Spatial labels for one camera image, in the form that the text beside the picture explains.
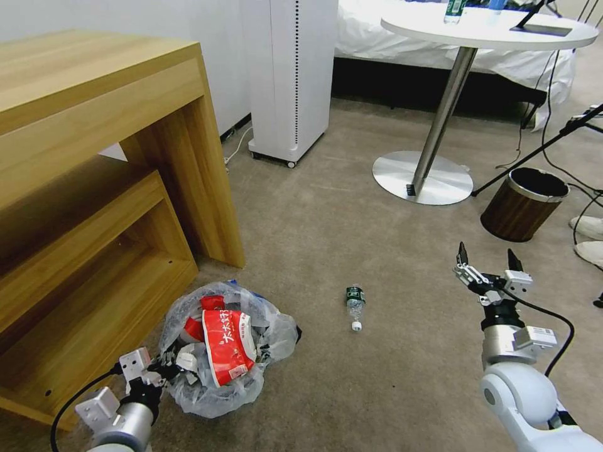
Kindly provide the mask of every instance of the floor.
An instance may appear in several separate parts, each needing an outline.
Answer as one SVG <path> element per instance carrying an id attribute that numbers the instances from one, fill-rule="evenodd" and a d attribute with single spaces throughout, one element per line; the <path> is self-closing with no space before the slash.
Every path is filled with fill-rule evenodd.
<path id="1" fill-rule="evenodd" d="M 553 134 L 569 115 L 600 102 L 603 40 L 579 51 L 571 99 L 554 115 Z M 455 116 L 441 155 L 470 167 L 476 185 L 513 159 L 517 125 Z M 511 451 L 513 444 L 484 405 L 478 385 L 481 307 L 454 278 L 460 240 L 488 272 L 506 265 L 508 243 L 489 235 L 479 215 L 496 187 L 457 205 L 400 200 L 373 180 L 374 160 L 420 150 L 432 112 L 333 100 L 330 127 L 297 168 L 240 152 L 230 180 L 247 255 L 242 270 L 202 261 L 194 286 L 235 277 L 295 317 L 303 338 L 295 353 L 266 372 L 254 404 L 219 419 L 183 414 L 166 395 L 153 430 L 153 451 Z M 237 136 L 225 144 L 231 153 Z M 523 149 L 539 135 L 525 133 Z M 583 130 L 550 156 L 600 186 L 600 136 Z M 543 161 L 532 165 L 548 168 Z M 574 344 L 552 380 L 563 403 L 589 433 L 603 438 L 603 311 L 591 301 L 603 274 L 572 250 L 567 221 L 587 199 L 578 191 L 525 244 L 513 245 L 535 279 L 530 301 L 568 316 Z M 350 330 L 344 289 L 361 283 L 366 318 Z M 523 319 L 567 334 L 562 323 L 528 309 Z M 160 326 L 148 338 L 156 343 Z M 543 369 L 551 354 L 538 364 Z M 0 412 L 4 451 L 48 449 L 48 428 Z M 63 451 L 84 450 L 89 434 L 61 435 Z"/>

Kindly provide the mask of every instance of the red snack bag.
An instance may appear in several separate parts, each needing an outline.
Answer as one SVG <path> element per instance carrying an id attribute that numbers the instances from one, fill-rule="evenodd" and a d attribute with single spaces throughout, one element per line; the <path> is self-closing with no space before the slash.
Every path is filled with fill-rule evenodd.
<path id="1" fill-rule="evenodd" d="M 256 363 L 251 317 L 238 311 L 203 311 L 209 365 L 217 387 L 246 374 Z"/>
<path id="2" fill-rule="evenodd" d="M 224 309 L 224 297 L 222 295 L 208 295 L 199 300 L 202 309 L 214 311 Z"/>
<path id="3" fill-rule="evenodd" d="M 222 295 L 208 295 L 199 300 L 199 306 L 195 309 L 184 324 L 180 333 L 180 339 L 184 343 L 204 342 L 203 323 L 201 322 L 202 309 L 210 311 L 224 309 L 224 297 Z"/>

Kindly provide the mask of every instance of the wooden trash can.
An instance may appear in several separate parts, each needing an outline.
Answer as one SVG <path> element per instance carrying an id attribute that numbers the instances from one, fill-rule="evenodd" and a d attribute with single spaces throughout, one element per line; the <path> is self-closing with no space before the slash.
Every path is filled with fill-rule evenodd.
<path id="1" fill-rule="evenodd" d="M 570 193 L 557 176 L 534 168 L 512 170 L 480 217 L 486 230 L 509 242 L 527 242 Z"/>

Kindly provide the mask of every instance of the sneaker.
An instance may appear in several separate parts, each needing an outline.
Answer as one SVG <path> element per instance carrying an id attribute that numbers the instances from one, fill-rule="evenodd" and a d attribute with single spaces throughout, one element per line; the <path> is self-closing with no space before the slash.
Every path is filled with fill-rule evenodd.
<path id="1" fill-rule="evenodd" d="M 578 256 L 597 267 L 603 267 L 603 242 L 582 242 L 574 246 Z"/>
<path id="2" fill-rule="evenodd" d="M 578 217 L 570 220 L 570 228 L 573 229 L 574 225 L 578 221 Z M 595 217 L 582 217 L 576 232 L 580 232 L 582 235 L 586 235 L 594 240 L 603 240 L 603 218 Z"/>

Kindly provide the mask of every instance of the wooden desk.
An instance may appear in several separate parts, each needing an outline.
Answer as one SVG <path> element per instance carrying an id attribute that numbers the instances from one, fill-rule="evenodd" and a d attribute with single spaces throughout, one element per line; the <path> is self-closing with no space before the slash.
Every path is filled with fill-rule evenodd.
<path id="1" fill-rule="evenodd" d="M 191 249 L 244 258 L 198 43 L 65 31 L 0 61 L 0 407 L 51 423 L 182 294 Z M 116 142 L 128 163 L 97 155 Z"/>
<path id="2" fill-rule="evenodd" d="M 0 62 L 0 209 L 119 142 L 159 170 L 193 252 L 244 265 L 199 43 L 72 30 Z"/>

